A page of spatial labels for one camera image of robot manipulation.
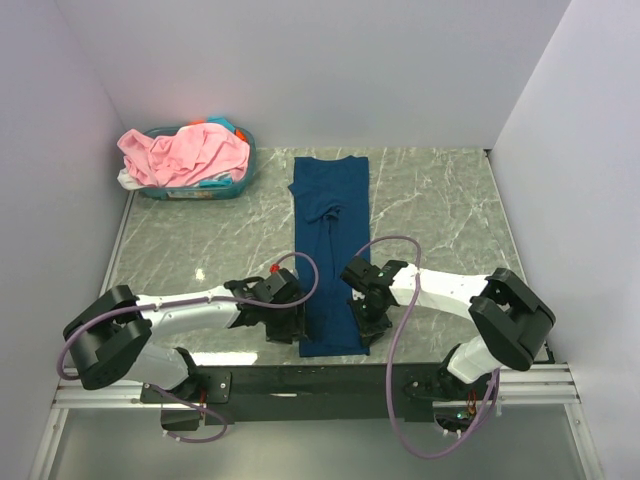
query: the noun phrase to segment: cable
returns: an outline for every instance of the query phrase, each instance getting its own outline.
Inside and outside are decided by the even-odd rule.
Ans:
[[[449,447],[445,448],[441,452],[434,453],[434,454],[428,454],[428,453],[422,452],[418,450],[416,447],[414,447],[411,443],[409,443],[409,440],[400,431],[400,426],[398,425],[398,419],[396,418],[396,412],[393,407],[393,357],[395,356],[396,349],[398,348],[398,342],[400,340],[400,336],[402,335],[402,332],[404,331],[407,325],[409,316],[413,312],[413,309],[416,306],[416,302],[418,301],[418,295],[420,294],[420,289],[421,289],[420,259],[422,257],[422,248],[420,247],[420,244],[415,239],[411,237],[407,237],[406,235],[386,235],[386,236],[371,240],[369,243],[364,245],[360,250],[358,250],[355,256],[360,255],[367,248],[370,248],[372,245],[378,242],[382,242],[383,240],[406,240],[408,242],[413,243],[416,247],[415,265],[416,265],[416,268],[418,269],[418,273],[416,274],[416,286],[413,292],[413,296],[411,297],[411,301],[409,302],[409,305],[407,306],[407,309],[404,312],[402,319],[400,320],[400,325],[398,325],[398,329],[396,330],[396,333],[393,336],[393,339],[391,340],[391,345],[389,347],[389,357],[387,359],[387,367],[386,367],[386,375],[385,375],[385,396],[387,400],[387,412],[389,413],[389,421],[391,422],[391,428],[393,429],[393,432],[396,434],[396,436],[398,437],[398,440],[400,441],[402,446],[405,448],[405,450],[407,450],[409,453],[411,453],[412,455],[415,455],[418,458],[422,458],[425,460],[434,460],[437,458],[442,458],[450,454],[454,450],[456,450],[460,445],[462,445],[473,433],[473,431],[477,429],[479,426],[483,425],[484,422],[487,420],[491,410],[493,409],[493,406],[495,405],[496,397],[498,396],[497,385],[498,385],[498,380],[500,378],[500,371],[499,369],[496,369],[492,373],[491,380],[489,381],[489,386],[487,387],[487,391],[485,392],[484,398],[482,399],[482,404],[480,405],[480,409],[478,410],[475,417],[473,418],[473,421],[471,422],[471,425],[469,426],[467,431],[456,442],[454,442],[453,444],[451,444]],[[494,389],[495,389],[495,395],[494,395],[493,403],[489,408],[489,413],[487,413],[487,415],[483,417],[485,407],[487,406],[489,397],[491,396],[491,393],[494,391]]]
[[[198,298],[190,298],[190,299],[185,299],[185,300],[173,300],[173,301],[169,301],[169,302],[164,302],[162,304],[162,308],[174,308],[174,307],[184,307],[187,305],[198,305],[201,303],[211,303],[211,302],[233,302],[233,303],[244,303],[247,305],[255,305],[257,307],[265,307],[265,308],[273,308],[276,310],[281,310],[281,309],[287,309],[287,308],[292,308],[292,307],[297,307],[298,305],[302,305],[304,302],[306,302],[307,300],[309,300],[309,298],[311,298],[311,296],[316,292],[316,289],[318,288],[318,282],[320,281],[320,274],[318,273],[318,266],[316,265],[316,263],[313,261],[313,259],[307,255],[306,253],[302,253],[302,252],[291,252],[288,253],[287,255],[281,257],[280,259],[278,259],[275,263],[276,264],[280,264],[280,262],[282,262],[283,260],[289,258],[289,257],[301,257],[304,258],[305,260],[307,260],[310,264],[311,264],[311,268],[313,269],[313,275],[314,275],[314,279],[313,279],[313,286],[311,287],[311,290],[309,290],[309,293],[307,293],[304,297],[291,302],[291,303],[265,303],[265,302],[259,302],[257,300],[251,300],[248,298],[237,298],[237,297],[227,297],[227,296],[222,296],[222,295],[218,295],[218,296],[214,296],[214,297],[198,297]],[[97,317],[89,320],[87,323],[85,323],[84,325],[82,325],[81,327],[79,327],[77,330],[75,330],[73,332],[73,334],[71,334],[71,336],[69,337],[69,339],[65,342],[64,346],[62,347],[62,351],[60,352],[60,355],[58,355],[58,360],[56,362],[56,371],[58,373],[58,376],[64,380],[79,380],[80,376],[79,375],[69,375],[67,373],[65,373],[64,371],[64,359],[67,355],[67,353],[69,352],[69,350],[71,349],[71,347],[73,346],[73,344],[76,342],[76,340],[78,340],[78,338],[80,337],[80,335],[82,335],[83,333],[85,333],[87,330],[90,330],[91,328],[95,327],[96,325],[98,325],[99,323],[105,322],[107,320],[111,320],[112,318],[117,317],[118,315],[122,315],[125,313],[132,313],[132,312],[146,312],[149,310],[155,310],[157,308],[157,305],[155,304],[148,304],[148,305],[132,305],[129,307],[122,307],[122,308],[116,308],[115,310],[111,310],[109,312],[105,312],[102,315],[98,315]],[[206,415],[211,415],[215,418],[217,418],[218,420],[220,420],[222,422],[222,430],[214,435],[213,437],[209,437],[209,438],[186,438],[186,437],[180,437],[178,435],[176,435],[175,433],[172,432],[167,432],[167,435],[170,436],[171,438],[175,438],[178,441],[182,441],[185,443],[207,443],[207,442],[212,442],[214,440],[218,440],[220,437],[222,437],[225,432],[227,431],[228,428],[228,423],[226,421],[226,419],[220,415],[219,413],[202,407],[200,405],[197,405],[195,403],[191,403],[191,402],[187,402],[186,400],[182,400],[178,397],[176,397],[175,395],[173,395],[172,393],[164,390],[163,388],[157,386],[157,385],[149,385],[150,388],[154,389],[156,392],[158,392],[160,395],[169,398],[175,402],[181,403],[182,405],[185,405],[187,407],[193,408],[201,413],[204,413]]]

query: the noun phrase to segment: pile of clothes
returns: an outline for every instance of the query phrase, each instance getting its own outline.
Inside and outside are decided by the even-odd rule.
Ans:
[[[247,139],[223,118],[192,122],[173,136],[151,138],[132,129],[118,147],[125,164],[118,181],[127,190],[230,185],[249,165]]]

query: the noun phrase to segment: pink towel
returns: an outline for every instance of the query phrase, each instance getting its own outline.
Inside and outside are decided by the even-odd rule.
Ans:
[[[172,137],[149,138],[129,130],[118,147],[125,154],[129,174],[147,187],[185,187],[229,172],[233,181],[244,177],[249,144],[217,123],[181,128]]]

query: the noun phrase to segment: teal basket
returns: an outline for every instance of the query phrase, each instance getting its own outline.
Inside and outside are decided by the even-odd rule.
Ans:
[[[154,128],[145,132],[145,135],[151,138],[165,135],[172,137],[182,127],[163,127]],[[226,200],[229,198],[235,198],[240,195],[253,177],[256,171],[256,144],[253,139],[253,135],[247,132],[244,128],[236,127],[249,141],[249,147],[251,151],[249,153],[249,165],[247,171],[242,177],[242,180],[234,182],[231,185],[218,185],[218,186],[205,186],[205,187],[170,187],[170,188],[154,188],[145,187],[140,189],[140,192],[147,197],[156,198],[158,200],[174,200],[174,199],[194,199],[194,200]]]

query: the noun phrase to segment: gray marble surface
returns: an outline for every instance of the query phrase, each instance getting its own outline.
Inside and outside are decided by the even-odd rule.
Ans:
[[[230,279],[264,275],[293,249],[293,202],[287,189],[294,157],[370,161],[371,238],[407,234],[422,245],[424,267],[459,274],[522,273],[491,168],[480,149],[310,148],[260,149],[258,171],[234,200],[157,201],[136,195],[111,285],[134,293],[171,295],[205,290]],[[413,246],[383,242],[372,260],[412,261]],[[389,316],[397,325],[402,308]],[[468,320],[416,309],[397,362],[438,362],[455,344],[477,335]],[[209,364],[382,363],[389,332],[369,356],[305,358],[297,345],[265,342],[264,327],[205,329],[157,340],[183,346]],[[545,360],[546,353],[539,359]]]

